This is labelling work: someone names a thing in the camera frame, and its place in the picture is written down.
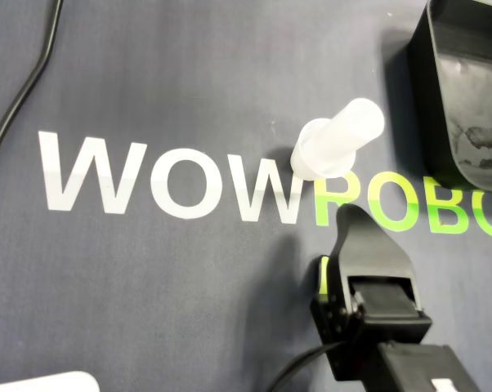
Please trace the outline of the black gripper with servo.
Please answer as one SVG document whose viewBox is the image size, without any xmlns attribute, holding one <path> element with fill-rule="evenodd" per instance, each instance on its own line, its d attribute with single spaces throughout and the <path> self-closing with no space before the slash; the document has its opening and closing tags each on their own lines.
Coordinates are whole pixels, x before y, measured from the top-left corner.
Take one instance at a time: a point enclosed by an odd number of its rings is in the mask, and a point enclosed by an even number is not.
<svg viewBox="0 0 492 392">
<path fill-rule="evenodd" d="M 432 320 L 418 298 L 413 263 L 361 207 L 338 209 L 333 250 L 317 262 L 311 313 L 334 378 L 358 381 L 380 343 L 418 344 Z"/>
</svg>

